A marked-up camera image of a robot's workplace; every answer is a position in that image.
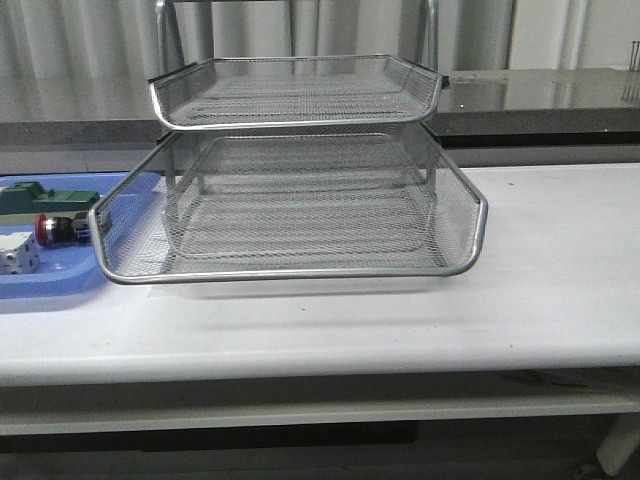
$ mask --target metal mesh tray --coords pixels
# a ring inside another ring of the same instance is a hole
[[[150,81],[173,130],[409,122],[435,111],[441,76],[388,55],[212,59]]]
[[[107,276],[165,283],[452,275],[486,213],[424,127],[389,124],[173,133],[90,221]]]

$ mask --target white electrical component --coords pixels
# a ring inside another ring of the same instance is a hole
[[[33,232],[0,235],[0,274],[32,273],[39,262],[38,245]]]

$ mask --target metal frame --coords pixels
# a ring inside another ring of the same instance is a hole
[[[180,39],[180,28],[176,16],[175,3],[194,2],[242,2],[246,0],[156,0],[156,22],[158,25],[158,72],[167,73],[173,68],[185,64],[184,52]],[[291,1],[291,0],[254,0],[254,1]],[[427,67],[438,69],[438,10],[439,0],[420,0],[418,16],[418,33],[413,61],[421,64],[424,54],[425,32],[427,42]],[[169,45],[173,45],[176,55],[176,66],[169,67]]]

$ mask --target green component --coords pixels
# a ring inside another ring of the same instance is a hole
[[[99,198],[92,190],[45,190],[40,182],[17,182],[0,190],[0,215],[86,211]]]

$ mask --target white table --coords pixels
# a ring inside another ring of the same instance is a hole
[[[575,369],[640,365],[640,164],[466,173],[489,222],[457,277],[0,301],[0,435],[623,413],[619,471],[637,369]]]
[[[0,301],[0,384],[640,365],[640,165],[470,169],[469,272]]]

